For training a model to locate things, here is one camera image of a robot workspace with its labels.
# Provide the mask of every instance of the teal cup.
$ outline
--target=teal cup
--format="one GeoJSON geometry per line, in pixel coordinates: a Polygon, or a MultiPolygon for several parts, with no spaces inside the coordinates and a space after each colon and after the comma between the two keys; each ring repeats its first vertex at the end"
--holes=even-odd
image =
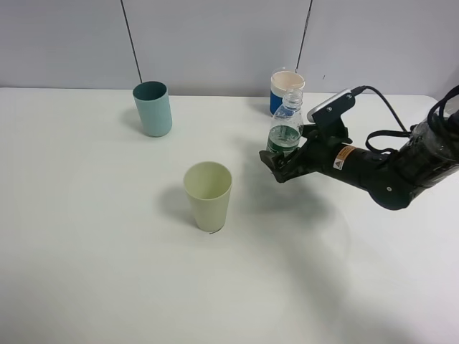
{"type": "Polygon", "coordinates": [[[143,130],[148,136],[165,136],[172,128],[167,86],[158,81],[139,84],[132,92],[143,130]]]}

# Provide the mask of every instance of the warning label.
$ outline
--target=warning label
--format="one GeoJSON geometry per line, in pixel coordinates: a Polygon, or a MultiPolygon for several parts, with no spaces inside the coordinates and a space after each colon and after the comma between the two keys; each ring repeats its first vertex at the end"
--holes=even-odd
{"type": "Polygon", "coordinates": [[[356,149],[352,145],[346,145],[344,146],[338,153],[338,155],[335,158],[335,161],[333,162],[333,168],[336,168],[337,170],[342,170],[344,161],[346,158],[351,154],[351,152],[356,149]]]}

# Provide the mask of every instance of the beige cup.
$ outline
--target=beige cup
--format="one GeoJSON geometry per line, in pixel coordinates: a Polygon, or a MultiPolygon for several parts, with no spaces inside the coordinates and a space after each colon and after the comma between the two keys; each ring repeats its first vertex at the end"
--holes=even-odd
{"type": "Polygon", "coordinates": [[[200,229],[220,230],[226,221],[232,177],[219,163],[205,161],[192,166],[184,177],[191,211],[200,229]]]}

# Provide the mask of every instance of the cup rim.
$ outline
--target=cup rim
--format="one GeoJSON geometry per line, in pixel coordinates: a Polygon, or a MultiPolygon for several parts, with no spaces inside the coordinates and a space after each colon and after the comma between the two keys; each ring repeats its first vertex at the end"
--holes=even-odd
{"type": "Polygon", "coordinates": [[[301,75],[301,74],[298,74],[295,70],[291,70],[291,69],[288,69],[286,67],[281,67],[281,68],[277,68],[276,70],[273,71],[273,73],[271,74],[271,85],[275,86],[276,88],[278,88],[279,90],[282,90],[282,91],[287,91],[289,89],[298,89],[298,90],[301,90],[303,89],[303,87],[305,86],[306,82],[304,80],[304,77],[301,75]],[[289,88],[286,88],[284,89],[283,87],[279,87],[278,85],[276,85],[276,82],[275,82],[275,78],[274,76],[279,73],[279,72],[289,72],[291,74],[294,74],[294,75],[297,75],[301,78],[302,82],[298,83],[298,84],[294,84],[294,85],[291,85],[289,88]]]}
{"type": "Polygon", "coordinates": [[[232,187],[232,174],[231,174],[231,171],[228,169],[228,167],[226,167],[225,165],[221,164],[221,163],[218,163],[216,161],[201,161],[200,163],[195,163],[193,166],[191,166],[190,168],[188,168],[185,172],[185,175],[184,175],[184,178],[183,178],[183,184],[184,184],[184,189],[186,191],[186,194],[188,194],[190,197],[192,197],[193,199],[197,199],[199,201],[215,201],[216,199],[220,199],[222,198],[223,196],[225,196],[226,194],[228,194],[230,191],[231,191],[231,187],[232,187]],[[186,185],[185,185],[185,178],[186,178],[186,175],[188,174],[188,172],[195,166],[198,166],[198,165],[203,165],[203,164],[207,164],[207,163],[212,163],[214,165],[219,165],[221,167],[223,167],[226,172],[228,172],[229,174],[229,187],[228,189],[222,193],[220,196],[217,196],[217,197],[214,197],[213,199],[201,199],[199,197],[196,197],[196,196],[193,196],[191,195],[188,190],[186,189],[186,185]]]}
{"type": "Polygon", "coordinates": [[[168,88],[167,88],[167,85],[164,84],[164,83],[161,82],[161,81],[145,81],[145,82],[142,82],[142,83],[140,83],[140,84],[138,84],[137,86],[134,87],[134,89],[132,90],[132,96],[133,96],[136,100],[141,101],[141,102],[156,102],[156,101],[162,99],[162,98],[167,94],[168,91],[169,91],[169,90],[168,90],[168,88]],[[139,97],[136,97],[136,91],[138,91],[138,89],[139,89],[140,87],[145,87],[145,86],[147,86],[147,85],[162,86],[162,87],[164,87],[164,92],[161,94],[160,97],[157,97],[157,98],[155,98],[155,99],[150,99],[150,100],[144,100],[144,99],[141,99],[141,98],[139,98],[139,97]]]}

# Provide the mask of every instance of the gray wall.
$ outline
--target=gray wall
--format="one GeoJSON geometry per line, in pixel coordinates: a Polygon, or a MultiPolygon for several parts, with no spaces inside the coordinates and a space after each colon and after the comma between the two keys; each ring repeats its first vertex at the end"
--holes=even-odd
{"type": "Polygon", "coordinates": [[[119,1],[0,1],[0,87],[131,88],[138,81],[119,1]]]}
{"type": "Polygon", "coordinates": [[[439,97],[459,84],[458,13],[458,0],[314,0],[298,71],[313,92],[439,97]]]}
{"type": "Polygon", "coordinates": [[[180,95],[269,95],[295,68],[309,0],[124,0],[145,80],[180,95]]]}
{"type": "MultiPolygon", "coordinates": [[[[172,94],[268,95],[294,67],[310,0],[124,0],[144,80],[172,94]]],[[[313,0],[306,90],[370,84],[439,97],[459,84],[458,0],[313,0]]],[[[0,87],[139,83],[119,0],[1,0],[0,87]]]]}

